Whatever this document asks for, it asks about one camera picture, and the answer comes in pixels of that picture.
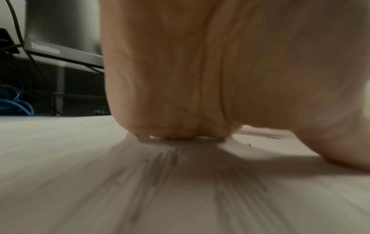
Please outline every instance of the computer monitor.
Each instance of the computer monitor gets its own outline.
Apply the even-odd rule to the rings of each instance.
[[[24,49],[103,68],[98,0],[27,0]]]

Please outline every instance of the skin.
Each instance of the skin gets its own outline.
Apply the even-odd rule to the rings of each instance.
[[[293,131],[370,170],[367,0],[100,0],[106,91],[137,135]]]

